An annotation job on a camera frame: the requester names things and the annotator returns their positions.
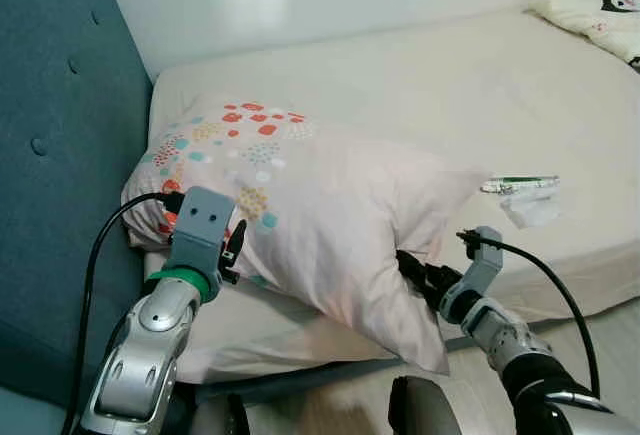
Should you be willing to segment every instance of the green band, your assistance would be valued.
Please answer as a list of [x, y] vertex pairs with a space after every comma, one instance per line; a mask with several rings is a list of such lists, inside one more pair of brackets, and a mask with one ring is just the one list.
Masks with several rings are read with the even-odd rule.
[[161, 278], [179, 278], [193, 285], [200, 292], [200, 301], [204, 303], [209, 295], [209, 282], [200, 273], [188, 268], [171, 268], [160, 270], [149, 275], [149, 280], [159, 280]]

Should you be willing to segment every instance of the green pen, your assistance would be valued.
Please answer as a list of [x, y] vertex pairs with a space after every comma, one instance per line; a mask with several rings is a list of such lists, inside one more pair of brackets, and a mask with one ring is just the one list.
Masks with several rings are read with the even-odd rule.
[[544, 177], [499, 177], [487, 180], [480, 191], [485, 193], [497, 193], [510, 195], [523, 188], [547, 188], [555, 187], [560, 183], [557, 175]]

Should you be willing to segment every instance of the black cable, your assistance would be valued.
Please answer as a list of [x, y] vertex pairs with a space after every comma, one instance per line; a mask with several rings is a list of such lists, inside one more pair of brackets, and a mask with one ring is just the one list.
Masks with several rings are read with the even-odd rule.
[[124, 312], [124, 314], [118, 320], [118, 323], [116, 323], [116, 326], [113, 327], [113, 331], [111, 332], [111, 335], [109, 336], [109, 341], [107, 342], [107, 345], [106, 345], [106, 347], [104, 349], [104, 355], [102, 357], [103, 362], [104, 362], [104, 360], [107, 359], [107, 357], [111, 353], [111, 350], [113, 350], [113, 347], [116, 344], [116, 338], [118, 338], [118, 334], [120, 333], [120, 329], [122, 329], [122, 327], [124, 325], [124, 322], [127, 320], [127, 315], [129, 315], [129, 310]]
[[582, 343], [584, 344], [584, 349], [587, 353], [587, 362], [589, 364], [589, 378], [591, 379], [591, 392], [596, 398], [600, 398], [600, 377], [598, 375], [598, 364], [596, 362], [596, 353], [593, 348], [593, 342], [591, 341], [591, 335], [589, 334], [587, 323], [585, 322], [584, 316], [582, 315], [578, 304], [576, 303], [575, 299], [573, 298], [565, 284], [562, 283], [562, 280], [560, 280], [560, 278], [553, 272], [553, 270], [551, 270], [542, 260], [518, 247], [498, 242], [497, 240], [492, 240], [490, 238], [484, 238], [479, 235], [475, 235], [473, 232], [458, 232], [456, 233], [456, 235], [465, 242], [484, 243], [485, 245], [490, 245], [492, 247], [500, 248], [502, 250], [506, 250], [507, 252], [520, 255], [521, 257], [526, 258], [531, 263], [533, 263], [536, 267], [542, 270], [547, 277], [549, 277], [549, 280], [551, 280], [551, 282], [556, 286], [556, 288], [560, 291], [560, 293], [566, 300], [569, 308], [571, 309], [571, 313], [576, 320], [578, 330], [580, 331], [580, 337], [582, 338]]
[[89, 255], [89, 262], [87, 263], [87, 271], [84, 276], [84, 300], [82, 303], [82, 313], [80, 315], [80, 329], [78, 331], [78, 340], [76, 342], [76, 355], [73, 367], [73, 380], [71, 385], [71, 396], [69, 397], [69, 405], [67, 406], [67, 413], [64, 419], [64, 425], [60, 431], [61, 435], [69, 435], [73, 421], [76, 416], [78, 408], [78, 399], [80, 397], [80, 385], [82, 382], [82, 367], [84, 365], [84, 352], [87, 344], [87, 328], [89, 324], [89, 311], [91, 309], [91, 298], [93, 295], [93, 279], [96, 269], [96, 261], [98, 259], [98, 253], [102, 247], [102, 243], [107, 236], [107, 233], [113, 226], [113, 224], [122, 216], [124, 212], [138, 203], [146, 200], [162, 200], [165, 201], [168, 195], [160, 192], [146, 193], [129, 200], [116, 210], [104, 224], [91, 248], [91, 254]]

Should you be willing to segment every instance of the patterned pillow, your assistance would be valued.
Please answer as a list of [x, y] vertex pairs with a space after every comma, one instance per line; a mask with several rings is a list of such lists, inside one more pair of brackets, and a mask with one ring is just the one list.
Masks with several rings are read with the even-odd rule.
[[[425, 253], [487, 174], [257, 103], [196, 103], [151, 143], [123, 200], [200, 185], [248, 220], [235, 269], [297, 297], [424, 369], [442, 368], [434, 315], [398, 272]], [[131, 240], [166, 244], [156, 202], [125, 217]]]
[[640, 0], [533, 0], [530, 6], [640, 71]]

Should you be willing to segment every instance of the tufted button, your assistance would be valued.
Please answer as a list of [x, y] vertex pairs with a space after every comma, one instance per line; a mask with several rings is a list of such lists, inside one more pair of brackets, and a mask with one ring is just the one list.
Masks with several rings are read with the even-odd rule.
[[69, 65], [69, 70], [71, 70], [71, 73], [78, 73], [78, 64], [73, 58], [69, 57], [67, 59], [67, 65]]
[[31, 150], [33, 150], [33, 153], [35, 153], [39, 157], [43, 157], [47, 154], [47, 146], [40, 138], [31, 139]]

